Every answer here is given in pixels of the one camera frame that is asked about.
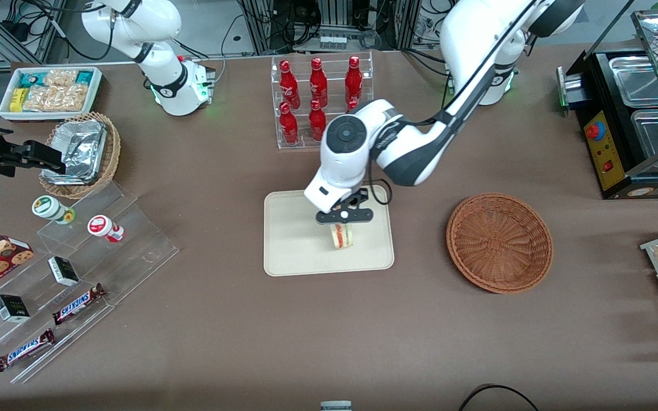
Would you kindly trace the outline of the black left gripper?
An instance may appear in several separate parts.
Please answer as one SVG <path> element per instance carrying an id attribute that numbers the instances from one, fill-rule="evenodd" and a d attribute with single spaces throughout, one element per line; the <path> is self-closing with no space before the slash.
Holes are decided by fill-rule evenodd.
<path id="1" fill-rule="evenodd" d="M 368 191 L 357 191 L 333 205 L 329 212 L 316 213 L 318 224 L 355 224 L 369 222 L 374 218 L 370 208 L 361 205 L 369 199 Z"/>

